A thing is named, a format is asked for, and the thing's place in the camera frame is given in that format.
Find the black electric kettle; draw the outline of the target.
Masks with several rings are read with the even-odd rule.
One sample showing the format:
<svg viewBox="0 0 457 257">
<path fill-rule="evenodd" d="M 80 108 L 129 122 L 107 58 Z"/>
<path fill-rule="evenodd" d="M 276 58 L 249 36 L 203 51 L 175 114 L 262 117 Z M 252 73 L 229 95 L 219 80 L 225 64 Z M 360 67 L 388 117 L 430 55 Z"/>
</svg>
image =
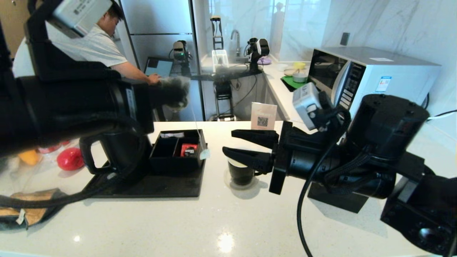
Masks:
<svg viewBox="0 0 457 257">
<path fill-rule="evenodd" d="M 100 168 L 95 166 L 91 153 L 91 147 L 96 141 L 101 143 L 107 156 L 107 162 Z M 120 173 L 126 180 L 135 181 L 152 170 L 152 146 L 147 135 L 138 136 L 129 132 L 102 133 L 80 138 L 79 146 L 85 166 L 94 175 L 94 182 L 107 180 L 112 173 Z"/>
</svg>

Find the black compartment organizer box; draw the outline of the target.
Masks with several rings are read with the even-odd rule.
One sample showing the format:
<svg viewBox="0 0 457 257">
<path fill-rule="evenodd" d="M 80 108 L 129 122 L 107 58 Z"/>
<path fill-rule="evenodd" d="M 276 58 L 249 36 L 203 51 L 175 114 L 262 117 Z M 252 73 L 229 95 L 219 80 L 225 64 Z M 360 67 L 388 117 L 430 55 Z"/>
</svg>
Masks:
<svg viewBox="0 0 457 257">
<path fill-rule="evenodd" d="M 184 132 L 184 138 L 160 138 L 161 133 Z M 181 145 L 192 143 L 199 146 L 199 135 L 196 130 L 162 130 L 153 144 L 149 160 L 153 172 L 157 175 L 188 174 L 203 167 L 205 160 L 199 159 L 200 147 L 195 157 L 181 157 Z"/>
</svg>

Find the brown and black cloth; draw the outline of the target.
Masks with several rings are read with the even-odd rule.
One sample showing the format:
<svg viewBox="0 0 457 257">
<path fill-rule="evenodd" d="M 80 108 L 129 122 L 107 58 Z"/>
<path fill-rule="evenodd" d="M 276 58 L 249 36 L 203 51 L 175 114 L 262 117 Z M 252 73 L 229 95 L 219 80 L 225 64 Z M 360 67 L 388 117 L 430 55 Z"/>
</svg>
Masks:
<svg viewBox="0 0 457 257">
<path fill-rule="evenodd" d="M 23 193 L 17 192 L 10 197 L 25 201 L 55 200 L 67 196 L 60 189 L 49 189 L 39 192 Z M 43 223 L 58 213 L 63 206 L 53 208 L 4 208 L 0 207 L 0 232 L 19 229 L 27 230 L 31 226 Z"/>
</svg>

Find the orange fruit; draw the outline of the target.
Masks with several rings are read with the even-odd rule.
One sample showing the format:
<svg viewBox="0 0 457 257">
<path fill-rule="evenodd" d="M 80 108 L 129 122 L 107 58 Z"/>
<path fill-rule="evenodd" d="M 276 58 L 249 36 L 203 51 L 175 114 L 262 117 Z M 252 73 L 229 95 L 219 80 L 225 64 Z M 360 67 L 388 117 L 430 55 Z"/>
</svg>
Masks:
<svg viewBox="0 0 457 257">
<path fill-rule="evenodd" d="M 35 166 L 41 160 L 36 150 L 28 150 L 18 154 L 18 157 L 29 166 Z"/>
</svg>

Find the black pedestal table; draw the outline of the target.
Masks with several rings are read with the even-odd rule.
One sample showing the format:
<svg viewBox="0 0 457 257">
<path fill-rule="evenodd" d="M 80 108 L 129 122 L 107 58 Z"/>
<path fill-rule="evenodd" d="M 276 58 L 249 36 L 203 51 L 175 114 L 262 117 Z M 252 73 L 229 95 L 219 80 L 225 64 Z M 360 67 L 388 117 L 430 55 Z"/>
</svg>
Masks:
<svg viewBox="0 0 457 257">
<path fill-rule="evenodd" d="M 257 76 L 264 73 L 263 70 L 260 69 L 253 69 L 247 68 L 245 71 L 235 71 L 231 68 L 220 67 L 216 69 L 216 72 L 212 74 L 204 74 L 204 75 L 184 75 L 185 77 L 189 78 L 190 80 L 197 80 L 197 81 L 212 81 L 213 88 L 214 88 L 214 95 L 215 95 L 215 107 L 216 107 L 216 115 L 209 119 L 209 121 L 237 121 L 237 117 L 235 115 L 235 107 L 242 103 L 256 88 L 258 78 Z M 232 80 L 239 80 L 240 78 L 254 76 L 255 81 L 253 86 L 251 86 L 250 90 L 243 96 L 236 104 L 233 103 L 233 86 L 231 81 Z M 230 104 L 229 109 L 224 112 L 220 112 L 219 109 L 219 101 L 227 100 Z"/>
</svg>

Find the beige round coaster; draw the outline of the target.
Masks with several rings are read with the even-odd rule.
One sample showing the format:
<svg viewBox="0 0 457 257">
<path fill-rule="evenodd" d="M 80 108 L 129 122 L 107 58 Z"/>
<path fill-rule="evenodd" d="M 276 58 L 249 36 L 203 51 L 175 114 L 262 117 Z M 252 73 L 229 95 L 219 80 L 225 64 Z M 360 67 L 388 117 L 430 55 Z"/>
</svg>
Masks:
<svg viewBox="0 0 457 257">
<path fill-rule="evenodd" d="M 224 182 L 225 182 L 226 186 L 230 189 L 237 190 L 237 191 L 245 191 L 248 189 L 253 189 L 258 184 L 259 180 L 256 177 L 253 177 L 251 182 L 249 182 L 248 184 L 238 185 L 235 183 L 235 181 L 231 177 L 230 171 L 228 169 L 226 169 L 224 171 Z"/>
</svg>

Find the red sachet packet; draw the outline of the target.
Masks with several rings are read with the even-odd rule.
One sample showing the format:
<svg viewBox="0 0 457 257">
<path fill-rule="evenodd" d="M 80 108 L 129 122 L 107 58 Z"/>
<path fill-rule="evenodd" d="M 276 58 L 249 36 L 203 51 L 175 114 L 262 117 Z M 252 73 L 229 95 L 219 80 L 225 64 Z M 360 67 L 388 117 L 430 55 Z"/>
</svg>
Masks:
<svg viewBox="0 0 457 257">
<path fill-rule="evenodd" d="M 195 157 L 199 146 L 192 143 L 183 143 L 181 145 L 181 157 Z"/>
</svg>

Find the brown wooden door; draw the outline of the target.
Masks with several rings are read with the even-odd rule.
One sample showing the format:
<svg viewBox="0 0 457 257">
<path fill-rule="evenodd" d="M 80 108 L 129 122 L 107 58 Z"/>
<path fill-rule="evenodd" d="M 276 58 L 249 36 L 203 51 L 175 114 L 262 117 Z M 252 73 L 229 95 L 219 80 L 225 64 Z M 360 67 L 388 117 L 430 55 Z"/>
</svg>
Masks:
<svg viewBox="0 0 457 257">
<path fill-rule="evenodd" d="M 13 59 L 25 36 L 24 24 L 30 17 L 27 2 L 28 0 L 0 0 L 0 21 Z"/>
</svg>

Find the chrome sink faucet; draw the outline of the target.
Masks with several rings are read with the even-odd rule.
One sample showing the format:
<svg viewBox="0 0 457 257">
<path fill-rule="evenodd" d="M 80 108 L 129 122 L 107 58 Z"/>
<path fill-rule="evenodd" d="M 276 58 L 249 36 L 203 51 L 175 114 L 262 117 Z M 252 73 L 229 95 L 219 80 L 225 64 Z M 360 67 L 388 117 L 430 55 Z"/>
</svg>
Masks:
<svg viewBox="0 0 457 257">
<path fill-rule="evenodd" d="M 236 54 L 236 57 L 240 57 L 241 56 L 240 32 L 237 29 L 233 29 L 231 32 L 230 39 L 236 41 L 235 48 L 234 48 L 236 50 L 235 54 Z"/>
</svg>

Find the black mug white inside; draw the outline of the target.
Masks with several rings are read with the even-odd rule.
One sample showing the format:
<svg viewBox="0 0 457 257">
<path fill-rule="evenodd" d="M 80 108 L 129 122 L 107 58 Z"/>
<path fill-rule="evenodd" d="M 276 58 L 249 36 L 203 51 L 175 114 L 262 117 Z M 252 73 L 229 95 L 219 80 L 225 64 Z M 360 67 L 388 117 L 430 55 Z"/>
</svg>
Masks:
<svg viewBox="0 0 457 257">
<path fill-rule="evenodd" d="M 231 180 L 235 185 L 238 186 L 247 186 L 253 182 L 254 177 L 261 175 L 257 170 L 248 167 L 247 165 L 238 162 L 232 158 L 227 158 L 228 162 L 228 172 L 230 174 Z"/>
</svg>

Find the blurred red-capped water bottle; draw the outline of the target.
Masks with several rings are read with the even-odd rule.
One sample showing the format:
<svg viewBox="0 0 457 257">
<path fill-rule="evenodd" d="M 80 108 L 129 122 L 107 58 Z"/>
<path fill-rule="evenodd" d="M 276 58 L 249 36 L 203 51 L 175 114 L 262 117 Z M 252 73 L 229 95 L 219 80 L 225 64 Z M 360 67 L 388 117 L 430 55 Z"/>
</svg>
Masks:
<svg viewBox="0 0 457 257">
<path fill-rule="evenodd" d="M 62 141 L 56 145 L 52 145 L 52 146 L 48 146 L 48 147 L 45 147 L 45 148 L 41 148 L 39 147 L 37 149 L 37 151 L 39 153 L 42 153 L 42 154 L 47 154 L 47 153 L 52 153 L 52 152 L 55 152 L 57 150 L 59 150 L 60 148 L 64 147 L 64 146 L 67 146 L 68 144 L 70 144 L 70 141 Z"/>
</svg>

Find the open laptop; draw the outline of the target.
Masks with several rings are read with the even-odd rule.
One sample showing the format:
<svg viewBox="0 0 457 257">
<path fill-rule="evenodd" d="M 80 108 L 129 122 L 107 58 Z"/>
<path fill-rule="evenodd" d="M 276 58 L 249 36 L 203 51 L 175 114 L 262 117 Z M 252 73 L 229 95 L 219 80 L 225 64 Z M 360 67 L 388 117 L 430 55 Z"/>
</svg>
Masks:
<svg viewBox="0 0 457 257">
<path fill-rule="evenodd" d="M 164 57 L 148 57 L 144 68 L 144 73 L 147 76 L 158 74 L 161 77 L 169 77 L 173 65 L 173 59 L 167 59 Z"/>
</svg>

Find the black tissue box white lid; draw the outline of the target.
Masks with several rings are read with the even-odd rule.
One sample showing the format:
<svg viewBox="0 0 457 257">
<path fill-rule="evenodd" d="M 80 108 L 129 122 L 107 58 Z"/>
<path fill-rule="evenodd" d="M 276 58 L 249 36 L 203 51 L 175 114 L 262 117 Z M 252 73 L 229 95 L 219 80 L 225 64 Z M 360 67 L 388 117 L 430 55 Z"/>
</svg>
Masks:
<svg viewBox="0 0 457 257">
<path fill-rule="evenodd" d="M 326 203 L 353 213 L 359 213 L 368 200 L 367 196 L 356 193 L 347 195 L 330 194 L 326 191 L 325 187 L 317 183 L 312 183 L 310 185 L 307 196 L 312 200 L 317 200 L 321 203 Z"/>
</svg>

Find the person in grey t-shirt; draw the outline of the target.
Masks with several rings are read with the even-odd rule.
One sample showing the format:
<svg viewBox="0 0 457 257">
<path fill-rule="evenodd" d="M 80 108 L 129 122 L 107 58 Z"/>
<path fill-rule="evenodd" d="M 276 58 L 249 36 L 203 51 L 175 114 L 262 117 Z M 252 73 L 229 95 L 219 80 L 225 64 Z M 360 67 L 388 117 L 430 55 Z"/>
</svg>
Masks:
<svg viewBox="0 0 457 257">
<path fill-rule="evenodd" d="M 46 22 L 49 39 L 75 61 L 100 62 L 108 68 L 129 62 L 112 39 L 116 26 L 125 17 L 119 4 L 111 1 L 111 8 L 94 24 L 86 36 L 70 39 Z"/>
</svg>

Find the grey tea bag with string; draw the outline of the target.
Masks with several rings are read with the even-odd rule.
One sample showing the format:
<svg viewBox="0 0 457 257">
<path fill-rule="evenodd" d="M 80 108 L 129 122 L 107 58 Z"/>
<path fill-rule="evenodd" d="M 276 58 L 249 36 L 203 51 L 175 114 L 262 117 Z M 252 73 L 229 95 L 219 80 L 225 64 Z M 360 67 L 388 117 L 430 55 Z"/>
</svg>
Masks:
<svg viewBox="0 0 457 257">
<path fill-rule="evenodd" d="M 190 78 L 184 76 L 167 77 L 160 80 L 161 87 L 166 93 L 170 94 L 170 99 L 167 100 L 165 106 L 170 109 L 173 113 L 178 113 L 188 106 L 190 106 L 192 112 L 192 120 L 195 123 L 197 134 L 199 135 L 199 147 L 201 153 L 199 153 L 200 160 L 206 160 L 211 157 L 211 151 L 204 143 L 203 133 L 199 130 L 197 124 L 196 114 L 192 104 L 189 104 L 189 92 L 190 92 Z"/>
</svg>

